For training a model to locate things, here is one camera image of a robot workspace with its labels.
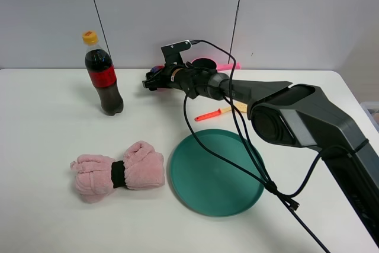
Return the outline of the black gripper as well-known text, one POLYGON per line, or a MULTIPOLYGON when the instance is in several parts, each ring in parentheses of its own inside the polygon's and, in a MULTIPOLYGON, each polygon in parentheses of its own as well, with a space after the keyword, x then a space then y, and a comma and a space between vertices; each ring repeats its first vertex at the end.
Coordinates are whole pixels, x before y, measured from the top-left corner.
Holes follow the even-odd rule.
POLYGON ((165 66, 163 68, 151 68, 142 84, 143 88, 150 91, 174 88, 184 91, 191 99, 198 96, 211 98, 209 81, 213 75, 213 69, 165 66))

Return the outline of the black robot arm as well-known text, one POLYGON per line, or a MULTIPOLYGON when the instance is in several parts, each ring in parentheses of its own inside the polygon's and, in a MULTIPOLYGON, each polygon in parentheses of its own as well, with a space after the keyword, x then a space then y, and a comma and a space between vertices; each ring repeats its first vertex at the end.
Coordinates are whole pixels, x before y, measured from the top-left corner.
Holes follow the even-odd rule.
POLYGON ((166 65, 146 74, 151 91, 175 88, 187 98, 229 98, 267 143, 315 150, 374 241, 378 241, 378 155, 356 122, 320 87, 287 81, 234 80, 215 70, 166 65))

